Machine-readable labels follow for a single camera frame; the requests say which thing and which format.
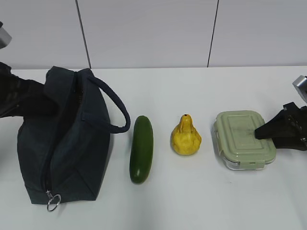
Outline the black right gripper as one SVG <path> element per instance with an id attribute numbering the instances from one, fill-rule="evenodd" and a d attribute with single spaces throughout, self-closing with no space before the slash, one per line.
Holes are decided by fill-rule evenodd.
<path id="1" fill-rule="evenodd" d="M 294 102 L 283 105 L 273 119 L 255 129 L 256 139 L 275 138 L 277 149 L 307 150 L 307 107 Z"/>

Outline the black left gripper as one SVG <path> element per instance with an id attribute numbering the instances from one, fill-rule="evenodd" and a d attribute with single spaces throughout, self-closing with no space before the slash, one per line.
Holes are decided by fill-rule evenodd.
<path id="1" fill-rule="evenodd" d="M 27 97 L 17 107 L 17 97 Z M 14 110 L 14 116 L 54 116 L 58 105 L 44 93 L 44 84 L 25 80 L 11 73 L 11 67 L 0 63 L 0 117 Z"/>

